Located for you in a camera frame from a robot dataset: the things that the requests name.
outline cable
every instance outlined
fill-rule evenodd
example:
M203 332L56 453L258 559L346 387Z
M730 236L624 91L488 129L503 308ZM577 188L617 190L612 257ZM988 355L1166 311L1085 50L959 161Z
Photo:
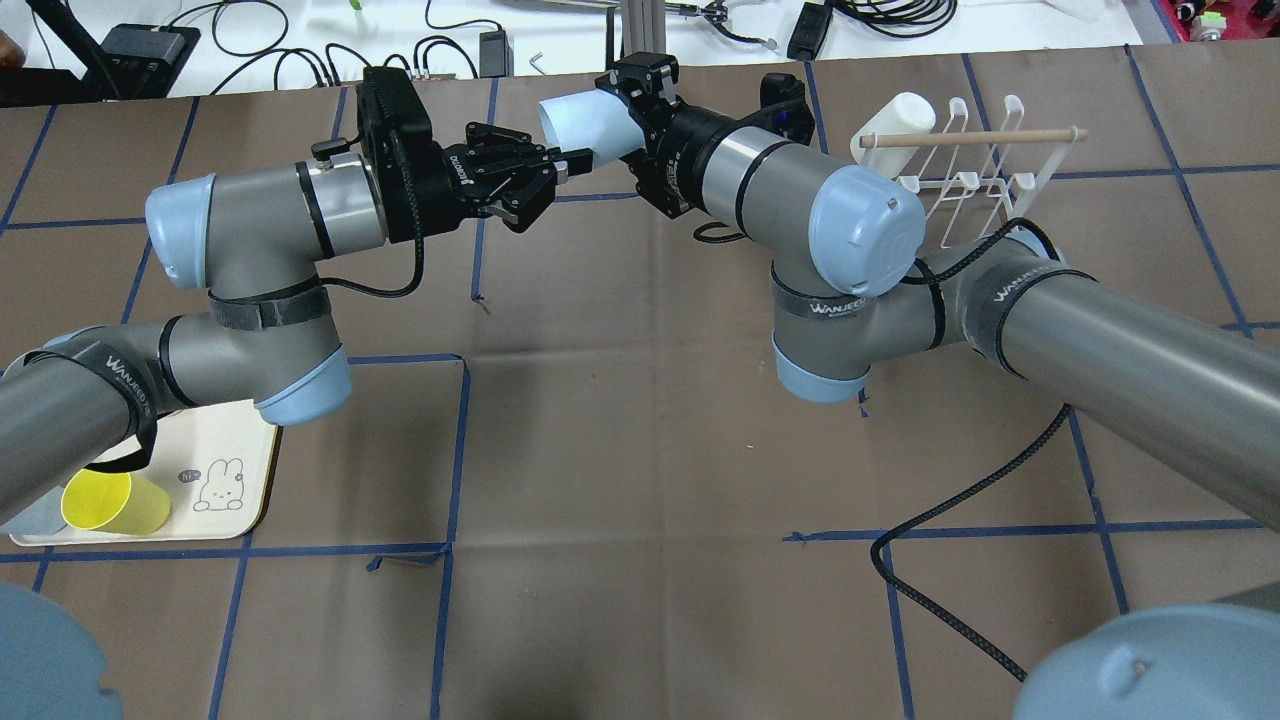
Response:
M288 59L291 55L297 55L298 58L302 58L302 60L307 64L307 67L311 68L311 74L316 78L316 87L324 86L324 81L320 78L320 69L316 68L314 61L311 61L311 58L307 58L306 51L303 51L300 47L289 47L287 50L283 50L280 53L280 59L275 61L275 72L271 73L271 87L274 90L280 90L280 67L284 64L284 60Z
M387 59L383 60L383 67L384 68L389 68L390 64L392 64L392 60L399 60L401 63L404 64L404 69L406 70L410 69L410 67L408 67L408 58L406 58L404 55L401 55L399 53L392 53L390 55L388 55Z
M881 35L911 38L942 29L959 0L827 0L827 5ZM909 29L891 29L896 27Z
M355 55L356 59L358 59L361 63L364 63L366 68L371 68L372 67L372 63L370 63L367 58L365 58L360 53L352 50L351 47L347 47L346 45L343 45L340 42L325 42L324 56L325 56L325 60L329 60L329 70L333 73L333 79L335 82L338 81L338 65L335 65L334 61L333 61L333 50L334 49L346 50L347 53Z
M723 234L710 234L710 231L719 231L719 229L728 229L728 225L726 225L719 220L707 223L704 225L698 225L698 228L694 229L694 240L696 240L698 242L705 242L708 245L724 245L727 242L733 242L746 237L746 233L737 231L727 232Z
M236 53L228 50L223 45L223 42L218 38L218 22L221 20L223 13L227 12L227 8L236 4L266 5L268 8L271 8L273 10L279 13L280 19L284 20L284 26L280 28L280 35L278 35L275 40L273 40L270 44L268 44L266 47L262 47L261 50L253 53ZM257 53L266 53L268 50L274 50L279 47L282 42L284 42L284 36L289 35L289 14L285 13L283 8L280 8L271 0L225 0L224 3L218 5L218 9L214 10L214 19L210 23L210 35L214 38L214 45L216 45L218 49L221 50L223 53L227 53L228 55L232 55L234 58L248 58L251 55L256 55Z
M45 46L45 55L49 56L49 67L58 69L58 63L54 61L54 54L49 51L49 42L45 41L45 31L40 29L40 18L36 17L36 10L31 12L31 24L36 26L36 35L40 36L40 44Z
M271 49L271 50L266 50L265 53L259 53L257 55L253 55L248 60L244 60L238 68L236 68L234 70L232 70L230 74L228 74L227 77L224 77L223 81L219 82L216 87L214 87L214 90L210 92L210 95L218 95L218 92L221 91L224 87L227 87L227 85L230 83L230 81L233 81L236 78L236 76L238 76L242 72L244 72L244 69L248 68L250 65L252 65L253 63L261 60L262 58L269 58L271 55L276 55L276 54L282 54L282 53L285 54L285 55L297 54L297 55L302 56L303 59L306 59L308 64L311 64L311 59L306 56L306 54L310 53L311 55L315 56L315 59L320 64L319 70L316 69L315 64L311 64L311 70L316 76L321 76L323 74L324 78L325 78L325 81L326 81L326 82L320 82L320 85L323 86L323 85L332 83L332 81L329 79L329 70L328 70L328 68L324 67L324 60L321 60L320 56L316 55L316 53L314 50L308 50L306 47L275 47L275 49Z
M900 538L908 530L937 518L938 515L946 512L947 510L951 510L956 505L960 505L965 500L969 500L970 497L987 489L996 480L1004 478L1009 473L1012 473L1019 465L1029 460L1033 455L1039 452L1042 447L1044 447L1044 445L1050 441L1050 438L1053 437L1053 433L1056 433L1057 429L1062 427L1062 423L1066 421L1066 418L1068 415L1070 415L1070 413L1071 413L1071 406L1062 405L1062 409L1057 411L1057 415L1053 416L1053 421L1051 421L1048 427L1044 428L1044 432L1042 432L1039 437L1037 437L1034 441L1032 441L1030 445L1028 445L1021 452L1019 452L1016 457L1014 457L1009 462L1005 462L1005 465L1001 466L998 470L978 480L975 484L970 486L964 492L952 496L950 500L946 500L945 502L936 505L929 510L925 510L924 512L920 512L915 518L911 518L906 523L902 523L901 525L884 533L883 536L877 538L876 542L872 543L872 551L870 551L872 565L876 566L876 571L879 573L882 578L884 578L886 583L893 585L893 588L897 589L897 592L905 594L906 597L915 601L918 605L920 605L922 607L936 615L943 623L950 625L952 630L964 635L966 641L978 646L983 652L989 655L992 660L998 662L1001 667L1007 670L1009 674L1012 675L1019 683L1027 679L1027 671L1023 670L1020 665L1014 662L1011 657L1005 655L1004 651L996 647L991 641L988 641L977 630L966 625L964 620L960 620L959 618L952 615L947 609L934 602L929 596L922 593L920 591L902 582L902 579L895 575L893 571L890 570L888 566L884 564L884 557L882 556L882 552L886 547L888 547L890 542Z
M399 165L401 169L401 178L404 181L404 192L408 196L408 211L413 222L413 277L410 278L408 284L399 290L379 290L376 287L370 287L367 284L361 284L344 278L320 278L320 284L344 287L347 290L388 300L404 297L422 284L422 275L425 274L426 268L426 243L424 241L425 233L422 232L422 215L417 206L417 193L413 191L413 176L410 174L408 170L408 152L404 150L404 143L401 140L398 131L390 131L390 145L392 152L396 155L396 164Z
M991 237L988 237L987 240L982 241L982 245L974 247L972 252L961 258L960 261L956 263L955 265L951 265L946 270L934 274L932 278L905 277L902 278L901 282L902 284L942 284L943 282L956 277L956 274L959 274L960 270L964 270L969 265L973 265L975 261L978 261L979 258L986 255L987 251L995 247L997 242L1005 240L1005 237L1007 237L1009 233L1012 232L1015 228L1023 228L1025 231L1029 231L1032 234L1036 236L1036 240L1041 241L1041 245L1044 246L1044 252L1050 256L1051 260L1059 259L1057 250L1053 249L1053 243L1050 242L1048 236L1044 234L1044 231L1042 231L1039 225L1028 220L1027 218L1012 218L1007 223L1000 225L1000 229L992 233Z
M732 40L733 42L741 42L744 45L763 45L769 50L776 50L778 47L778 42L772 37L765 38L765 37L750 37L746 35L737 35L736 32L724 27L724 22L728 19L728 8L724 6L724 0L712 0L710 3L707 4L705 8L701 9L701 14L704 18L707 18L707 22L710 23L712 28L714 28L716 32L721 33L728 40ZM713 17L717 18L722 17L724 19L712 19Z
M481 24L481 23L489 23L489 24L492 24L494 27L494 29L498 29L498 31L504 31L506 29L506 28L502 27L502 23L499 23L498 20L490 20L489 18L476 18L474 20L467 20L467 22L463 22L463 23L453 23L452 26L433 26L431 24L431 0L426 0L426 8L422 10L422 20L426 22L426 27L429 27L431 29L457 29L460 27L470 27L470 26L476 26L476 24Z
M428 65L428 63L426 63L426 56L431 51L433 47L438 47L440 45L444 45L447 47L452 47L452 49L457 50L462 55L462 59L465 59L467 61L467 67L471 68L471 79L479 79L480 78L480 72L476 70L476 64L474 61L471 61L471 55L467 55L467 51L463 50L461 45L458 45L453 40L451 40L448 37L444 37L444 36L439 36L438 40L433 40L422 50L422 69L425 69L428 74L431 73L431 69L430 69L430 65Z

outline blue tape grid line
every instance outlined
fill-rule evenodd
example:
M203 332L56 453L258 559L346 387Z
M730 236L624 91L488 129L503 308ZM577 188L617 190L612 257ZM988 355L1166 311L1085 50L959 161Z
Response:
M1142 104L1147 109L1147 115L1151 119L1152 127L1156 129L1156 135L1160 137L1161 147L1165 149L1165 155L1169 158L1169 165L1174 173L1174 179L1178 181L1178 190L1181 191L1183 201L1187 204L1187 210L1192 214L1192 220L1196 223L1196 232L1199 233L1201 243L1204 246L1204 252L1208 255L1210 263L1213 265L1213 273L1217 274L1217 282L1222 286L1222 293L1226 296L1226 301L1231 306L1231 313L1235 314L1235 322L1239 324L1240 332L1244 337L1252 338L1253 332L1249 329L1249 320L1244 316L1244 309L1240 307L1240 301L1236 299L1235 291L1231 288L1231 282L1226 277L1226 269L1222 268L1222 263L1217 256L1217 250L1213 249L1213 241L1210 240L1208 229L1204 227L1204 219L1201 218L1199 208L1196 206L1196 200L1192 197L1190 186L1187 184L1187 177L1184 176L1183 168L1178 164L1178 156L1174 154L1174 146L1169 140L1169 133L1165 132L1165 126L1160 122L1156 106L1151 101L1151 92L1147 91L1147 83L1142 79L1142 69L1138 68L1138 59L1133 54L1133 47L1125 45L1124 54L1125 58L1129 59L1129 69L1133 73L1134 83L1138 86L1138 94L1142 96Z
M1138 523L1107 523L1107 532L1115 534L1134 533L1179 533L1206 530L1261 530L1262 523L1248 519L1221 520L1149 520ZM906 533L904 539L956 539L956 538L1005 538L1005 537L1043 537L1043 536L1087 536L1098 532L1096 523L1070 525L989 525L973 528L916 528ZM883 529L872 530L823 530L817 533L791 533L782 542L872 542L884 534ZM280 546L248 550L248 557L334 557L346 555L431 555L449 550L449 543L383 543L383 544L320 544L320 546ZM0 553L0 565L40 562L42 553L50 552L9 552ZM102 562L129 560L225 560L239 557L237 548L197 548L197 550L63 550L50 553L49 562Z
M8 229L38 231L49 228L93 228L104 225L141 225L146 218L108 218L105 220L46 220L41 223L9 223Z
M453 437L453 488L449 495L449 525L445 534L440 607L435 616L435 659L431 666L431 720L440 717L440 693L444 691L444 644L449 626L449 601L453 596L453 543L458 538L458 510L462 502L462 465L467 445L467 416L471 409L471 368L462 361L462 389L458 396L458 425Z
M893 571L893 550L884 546L884 566ZM893 633L893 657L897 661L897 687L902 694L904 720L915 720L915 701L911 700L911 671L906 664L906 634L902 632L902 609L899 606L897 588L884 583L888 593L888 624Z
M4 234L5 228L9 227L9 220L13 219L13 211L18 208L18 199L22 197L23 188L27 187L27 179L31 178L31 169L36 167L36 158L40 156L40 149L45 146L45 138L49 137L49 127L54 124L54 115L58 114L58 105L49 108L45 113L45 124L40 126L40 135L36 136L35 145L31 146L31 155L27 155L27 164L22 167L22 174L18 176L18 184L13 188L13 195L9 196L9 204L4 209L4 215L0 215L0 234Z
M1204 530L1261 530L1262 523L1248 519L1224 520L1149 520L1138 523L1107 523L1111 534L1128 533L1188 533ZM886 530L822 530L817 533L791 533L782 542L872 542ZM1098 532L1097 523L1071 525L987 525L973 528L915 528L902 534L902 539L952 538L1024 538L1044 536L1088 536Z
M1084 448L1084 433L1080 432L1080 421L1075 410L1068 415L1071 427L1071 441L1075 443L1075 455L1080 461L1080 473L1084 475L1084 489L1089 493L1089 505L1093 507L1093 521L1098 528L1098 539L1102 541L1102 556L1107 562L1107 575L1111 578L1111 589L1116 596L1116 609L1121 615L1129 614L1129 596L1124 592L1124 580L1120 578L1120 565L1116 562L1115 548L1111 546L1111 533L1107 530L1107 516L1102 511L1102 498L1097 493L1097 483L1093 479L1093 464L1089 462L1089 451Z
M105 562L129 560L228 560L247 556L257 557L342 557L348 555L431 555L448 550L443 542L402 542L378 544L314 544L314 546L251 546L247 551L239 548L197 548L197 550L78 550L51 553L49 561L56 562ZM37 552L10 552L0 555L0 565L19 562L40 562Z
M1249 329L1253 331L1280 331L1280 323L1249 323ZM1240 331L1240 325L1236 323L1228 323L1222 325L1224 331Z
M960 55L960 61L964 64L964 74L969 78L969 91L973 94L973 104L978 109L978 120L982 123L982 129L991 129L991 118L987 117L987 104L982 99L982 90L978 87L978 73L973 72L973 60L969 59L969 54L964 53Z
M498 118L498 78L493 78L489 85L489 114L486 118L485 122L490 126ZM484 296L480 295L480 270L484 268L484 227L485 218L477 219L475 252L471 255L471 300L474 302L484 301Z
M822 122L822 102L818 101L818 81L813 77L813 63L804 63L805 79L809 81L809 101L813 102L813 119L818 126L818 149L827 152L827 126Z
M342 86L342 92L338 94L338 110L333 114L333 131L329 132L329 140L338 140L338 133L342 132L342 115L347 111L347 86Z
M239 601L244 589L244 573L248 570L248 551L253 546L253 532L244 534L238 551L239 562L236 564L236 584L232 585L232 602L227 610L227 625L223 628L223 646L218 651L218 671L214 675L214 692L209 698L209 720L218 719L218 711L223 705L223 687L227 683L227 665L232 660L232 639L236 637L236 620L239 618Z
M178 151L174 152L173 165L169 168L169 177L165 184L173 184L178 179L178 167L182 165L182 156L187 152L187 142L191 140L191 128L196 124L196 113L200 111L200 97L191 99L191 111L187 113L187 124L182 128L182 140L178 141ZM133 302L138 299L138 290L142 287L142 275L147 272L147 261L151 259L151 237L147 236L146 245L142 246L142 259L138 260L138 269L133 273L133 286L129 288L129 297L124 301L124 311L120 313L120 324L129 322L133 315Z
M36 579L31 583L31 592L38 593L45 587L45 575L49 573L49 560L54 555L54 546L45 546L40 553L40 568L36 569Z

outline cup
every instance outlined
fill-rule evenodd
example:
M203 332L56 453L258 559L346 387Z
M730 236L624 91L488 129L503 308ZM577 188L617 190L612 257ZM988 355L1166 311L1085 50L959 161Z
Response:
M63 519L81 530L146 536L169 519L169 493L133 473L81 470L63 492Z

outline blue tape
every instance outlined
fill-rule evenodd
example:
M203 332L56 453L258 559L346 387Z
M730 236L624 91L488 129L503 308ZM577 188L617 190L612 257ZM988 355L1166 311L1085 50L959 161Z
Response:
M973 72L973 61L969 59L969 54L963 53L960 61L964 63L964 74L969 78L969 92L973 94L973 104L978 108L978 120L982 122L982 129L991 131L991 118L987 117L987 102L982 99L982 88L978 87L978 74Z
M298 547L255 547L250 557L334 557L342 555L425 555L448 550L447 542L407 542L385 544L326 544Z
M822 102L818 101L818 81L813 77L813 63L805 60L804 76L809 81L809 101L813 102L813 119L818 126L818 149L827 152L827 126L822 122Z
M440 580L440 607L435 618L435 661L431 669L431 720L440 717L440 692L444 689L444 646L448 638L449 600L453 593L453 542L458 537L458 509L462 501L462 468L467 445L467 416L471 409L471 369L462 363L462 389L458 397L458 425L453 441L453 488L449 496L448 544Z
M1265 525L1249 519L1222 520L1152 520L1138 523L1107 523L1110 534L1116 533L1170 533L1194 530L1257 530ZM1087 536L1098 532L1096 523L1074 525L991 525L973 528L915 528L902 534L906 539L945 538L1016 538L1041 536ZM822 530L817 533L791 533L782 542L870 542L884 530Z
M430 568L431 565L435 565L436 562L439 562L442 557L444 557L451 552L453 552L453 546L444 543L440 544L439 550L428 553L415 552L408 555L394 555L394 553L375 555L372 559L370 559L369 565L365 565L365 570L372 573L374 570L378 570L379 568L383 566L383 560L388 559L398 560L401 562L412 562L415 565L422 565Z
M449 597L453 592L453 553L444 556L440 580L440 609L435 615L435 660L431 665L431 720L440 720L440 692L444 689L444 641L449 625Z
M338 133L342 132L342 115L347 111L347 86L342 87L342 92L338 94L338 110L333 114L333 131L329 133L329 140L338 140Z
M1172 174L1174 172L1167 168L1153 168L1149 170L1082 170L1075 173L1053 173L1053 179L1157 178Z
M480 269L484 265L484 218L476 220L476 246L471 255L471 300L474 302L484 300L484 296L480 295Z
M54 546L45 546L40 553L40 568L36 569L36 579L31 583L31 592L38 593L45 587L45 575L49 573L49 559L54 555Z
M105 220L46 220L42 223L9 223L12 231L38 231L47 228L93 228L102 225L143 225L146 218L108 218Z
M884 566L893 571L893 551L884 546ZM902 633L902 611L897 605L897 591L884 583L888 593L888 624L893 632L893 657L897 660L897 687L902 694L902 717L915 720L915 701L911 698L911 673L906 664L906 637Z
M348 365L403 365L407 363L466 363L461 355L452 352L433 352L428 355L365 355L348 357Z
M1221 176L1230 173L1266 173L1280 170L1280 163L1267 163L1262 165L1212 165L1204 168L1183 168L1188 176Z
M232 603L227 610L227 626L223 629L223 647L218 652L218 673L214 675L214 692L209 698L209 720L218 720L223 703L223 685L227 683L227 665L232 659L232 641L236 637L236 619L239 616L239 601L244 589L244 570L248 569L248 551L253 546L253 532L244 534L241 542L239 562L236 565L236 584L232 587Z
M1156 106L1151 101L1151 92L1147 91L1147 83L1142 79L1142 69L1138 68L1138 59L1133 54L1133 47L1125 45L1125 56L1129 59L1129 69L1133 73L1134 83L1138 86L1138 95L1142 96L1142 104L1147 109L1147 115L1151 118L1152 127L1156 128L1156 135L1160 137L1160 145L1165 149L1165 155L1169 158L1169 165L1174 170L1174 179L1178 181L1178 190L1183 193L1183 201L1187 204L1187 210L1192 214L1192 222L1196 223L1196 232L1199 233L1201 243L1204 246L1204 252L1208 255L1210 263L1213 265L1213 273L1217 274L1217 282L1222 286L1222 293L1226 295L1226 301L1231 306L1231 313L1235 315L1235 320L1240 324L1240 332L1247 338L1253 338L1253 332L1249 329L1249 320L1244 316L1244 309L1240 307L1240 301L1235 296L1235 291L1231 290L1231 282L1226 277L1226 269L1222 268L1221 260L1219 260L1217 250L1213 249L1213 241L1208 237L1208 229L1204 227L1204 220L1201 218L1199 209L1196 206L1196 200L1192 197L1192 190L1187 184L1187 178L1183 176L1183 168L1178 164L1178 156L1174 154L1174 146L1169 141L1169 133L1165 132L1165 126L1160 122L1160 117L1156 113Z
M488 123L492 126L498 118L498 78L493 78L489 85L489 114ZM484 227L485 218L476 220L476 241L475 251L471 255L471 300L475 302L484 301L484 296L480 295L480 273L484 269Z
M18 184L14 186L13 195L9 196L9 205L5 206L4 215L0 215L0 234L4 234L5 228L9 227L9 220L13 219L18 199L22 196L23 188L27 187L31 169L36 167L36 158L40 156L40 149L45 146L45 137L49 136L49 127L54 124L54 115L56 113L58 105L51 105L49 113L45 114L45 124L40 126L40 135L36 136L36 142L31 146L31 155L27 155L27 164L22 167L22 174L18 176Z
M1124 592L1124 580L1120 578L1120 564L1116 562L1115 548L1111 546L1111 533L1107 532L1107 516L1102 511L1102 498L1097 493L1093 464L1089 462L1089 451L1084 447L1084 433L1080 432L1080 421L1075 415L1075 410L1071 410L1066 420L1071 427L1071 439L1075 442L1075 455L1080 461L1080 474L1084 475L1084 489L1089 493L1089 505L1093 507L1093 521L1098 527L1098 539L1102 541L1102 556L1107 564L1107 575L1111 578L1111 591L1116 597L1116 607L1121 615L1128 615L1129 596Z
M187 113L187 126L182 128L182 140L178 141L178 152L173 156L173 167L169 168L169 181L165 184L178 182L178 167L182 165L182 156L187 152L187 142L191 140L191 128L196 126L196 113L200 111L200 97L191 99L191 111Z

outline table surface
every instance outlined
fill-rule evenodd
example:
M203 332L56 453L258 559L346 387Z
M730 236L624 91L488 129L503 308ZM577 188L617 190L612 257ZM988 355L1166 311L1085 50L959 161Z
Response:
M796 73L815 145L845 159L904 88L987 109L1016 92L1028 127L1091 131L1030 213L1073 264L1280 347L1280 102L1219 81L1277 61L1280 40L833 60L689 68L681 92L741 115L765 69ZM417 90L452 143L480 118L536 133L538 100L589 83ZM0 111L0 357L207 311L151 255L146 195L292 164L351 135L352 99ZM1018 683L886 591L867 551L1061 398L957 345L877 364L860 404L801 402L774 378L769 254L692 242L704 215L671 222L632 184L614 164L525 234L490 219L430 238L410 297L335 290L355 393L284 432L251 536L0 539L0 579L88 628L138 719L1007 717ZM321 270L394 287L411 259ZM893 543L896 571L1028 667L1120 612L1280 579L1280 536L1087 414L927 530Z
M1087 23L1043 1L960 0L960 10L947 27L914 40L887 38L836 14L820 58L937 55L1169 41L1170 36L1152 10L1152 3L1164 0L1101 1L1102 15ZM668 51L685 65L785 61L786 42L801 3L803 0L730 3L731 27L744 35L776 38L780 44L776 51L731 42L712 31L704 20L691 18L668 19ZM195 8L198 4L197 0L77 0L72 8L90 33L101 41L119 23L163 23L178 8ZM325 42L340 42L357 49L374 63L392 53L410 55L413 42L435 32L428 29L422 20L420 0L370 0L358 13L346 0L279 0L279 5L288 12L291 23L284 46L321 51ZM538 67L550 74L598 72L604 67L603 12L564 9L531 0L435 0L431 8L431 22L438 26L476 17L494 18L509 28L516 74L538 74L530 59L539 54ZM207 31L210 15L184 22ZM278 15L270 9L246 5L225 13L219 23L219 36L233 50L251 51L271 42L280 27ZM0 28L27 49L31 65L49 67L50 59L32 28L24 3L0 3ZM448 31L448 35L475 55L477 36L483 29L488 28L462 28ZM83 65L47 29L45 38L58 67L83 72ZM358 79L360 65L355 58L337 51L335 60L343 79ZM468 74L462 59L452 50L434 50L430 60L433 72L456 73L460 77ZM205 95L242 61L219 51L205 32L172 95ZM257 63L237 77L224 92L271 90L274 64L274 58ZM297 59L285 63L280 73L282 87L310 87L312 83L312 74L305 63Z

